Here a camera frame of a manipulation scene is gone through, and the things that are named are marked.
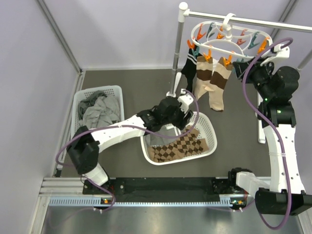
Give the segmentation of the white round clip hanger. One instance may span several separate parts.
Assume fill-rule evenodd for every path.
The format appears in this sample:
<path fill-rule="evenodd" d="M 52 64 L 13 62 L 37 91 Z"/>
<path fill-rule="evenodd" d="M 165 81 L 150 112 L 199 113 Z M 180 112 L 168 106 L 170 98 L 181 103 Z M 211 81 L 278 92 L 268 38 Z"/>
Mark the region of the white round clip hanger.
<path fill-rule="evenodd" d="M 235 14 L 229 13 L 223 22 L 204 21 L 191 31 L 191 42 L 199 52 L 209 49 L 223 56 L 232 55 L 241 60 L 250 60 L 273 43 L 272 37 L 263 31 L 240 27 L 230 23 Z"/>

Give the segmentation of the brown beige striped socks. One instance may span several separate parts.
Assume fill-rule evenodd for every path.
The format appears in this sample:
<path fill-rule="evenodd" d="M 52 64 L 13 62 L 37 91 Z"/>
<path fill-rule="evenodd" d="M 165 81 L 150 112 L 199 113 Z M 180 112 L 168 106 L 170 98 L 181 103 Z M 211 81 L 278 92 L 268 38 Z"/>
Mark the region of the brown beige striped socks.
<path fill-rule="evenodd" d="M 194 96 L 199 100 L 205 93 L 214 92 L 210 81 L 213 74 L 213 59 L 205 59 L 204 56 L 197 57 L 196 64 L 196 84 Z"/>

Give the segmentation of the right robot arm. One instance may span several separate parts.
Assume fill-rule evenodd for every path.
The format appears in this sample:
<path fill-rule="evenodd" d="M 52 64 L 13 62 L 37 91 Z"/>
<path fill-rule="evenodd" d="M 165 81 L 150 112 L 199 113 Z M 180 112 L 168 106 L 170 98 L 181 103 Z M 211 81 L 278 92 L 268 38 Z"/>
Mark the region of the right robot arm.
<path fill-rule="evenodd" d="M 247 191 L 262 215 L 298 215 L 312 206 L 301 181 L 294 143 L 296 118 L 290 99 L 299 86 L 299 72 L 274 63 L 234 62 L 238 79 L 246 79 L 262 97 L 256 115 L 269 147 L 271 181 L 266 184 L 247 169 L 233 169 L 227 181 L 233 193 Z"/>

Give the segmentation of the black sock with white stripes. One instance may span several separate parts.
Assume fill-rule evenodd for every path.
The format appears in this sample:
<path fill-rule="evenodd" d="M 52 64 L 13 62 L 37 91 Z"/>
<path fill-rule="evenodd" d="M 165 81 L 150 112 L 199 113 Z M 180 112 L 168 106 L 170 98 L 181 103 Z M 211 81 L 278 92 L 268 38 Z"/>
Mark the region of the black sock with white stripes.
<path fill-rule="evenodd" d="M 184 67 L 181 70 L 182 75 L 185 76 L 187 80 L 186 89 L 190 92 L 193 91 L 193 80 L 196 75 L 197 57 L 195 56 L 195 50 L 189 49 L 187 54 L 187 60 Z"/>

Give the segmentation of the yellow-orange peg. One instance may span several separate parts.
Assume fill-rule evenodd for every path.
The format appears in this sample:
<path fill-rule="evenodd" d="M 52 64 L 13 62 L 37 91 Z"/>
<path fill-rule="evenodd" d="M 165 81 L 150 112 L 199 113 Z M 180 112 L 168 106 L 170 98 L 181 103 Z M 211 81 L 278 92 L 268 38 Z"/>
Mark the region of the yellow-orange peg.
<path fill-rule="evenodd" d="M 223 65 L 227 67 L 232 63 L 232 55 L 229 55 L 228 58 L 223 57 Z"/>
<path fill-rule="evenodd" d="M 207 53 L 203 53 L 203 57 L 207 62 L 209 62 L 212 59 L 212 51 L 211 49 L 208 50 Z"/>

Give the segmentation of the orange clothes peg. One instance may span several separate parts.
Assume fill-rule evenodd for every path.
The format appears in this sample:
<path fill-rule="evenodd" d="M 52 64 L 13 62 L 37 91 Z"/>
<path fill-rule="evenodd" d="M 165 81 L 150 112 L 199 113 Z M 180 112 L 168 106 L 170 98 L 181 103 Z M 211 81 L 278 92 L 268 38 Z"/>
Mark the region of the orange clothes peg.
<path fill-rule="evenodd" d="M 195 44 L 193 42 L 191 42 L 190 40 L 187 40 L 187 44 L 188 44 L 188 47 L 189 49 L 195 49 Z"/>

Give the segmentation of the teal clothes peg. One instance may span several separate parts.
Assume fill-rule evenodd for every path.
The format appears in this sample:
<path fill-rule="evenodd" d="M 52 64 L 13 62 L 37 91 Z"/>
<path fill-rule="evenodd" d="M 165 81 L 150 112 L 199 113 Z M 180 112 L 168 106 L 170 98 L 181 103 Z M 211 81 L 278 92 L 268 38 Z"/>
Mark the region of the teal clothes peg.
<path fill-rule="evenodd" d="M 195 49 L 191 49 L 192 55 L 197 58 L 199 55 L 199 47 L 196 47 Z"/>

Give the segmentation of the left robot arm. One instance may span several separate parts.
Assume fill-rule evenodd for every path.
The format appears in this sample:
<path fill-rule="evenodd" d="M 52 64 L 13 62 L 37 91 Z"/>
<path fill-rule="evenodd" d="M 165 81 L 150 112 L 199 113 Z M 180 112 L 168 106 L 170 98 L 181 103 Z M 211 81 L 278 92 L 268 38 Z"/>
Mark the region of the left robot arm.
<path fill-rule="evenodd" d="M 108 192 L 111 182 L 98 162 L 99 153 L 125 140 L 158 133 L 167 124 L 183 130 L 193 116 L 190 110 L 193 101 L 190 95 L 166 97 L 159 105 L 122 122 L 96 129 L 80 127 L 67 146 L 67 154 L 76 172 L 92 181 L 99 193 Z"/>

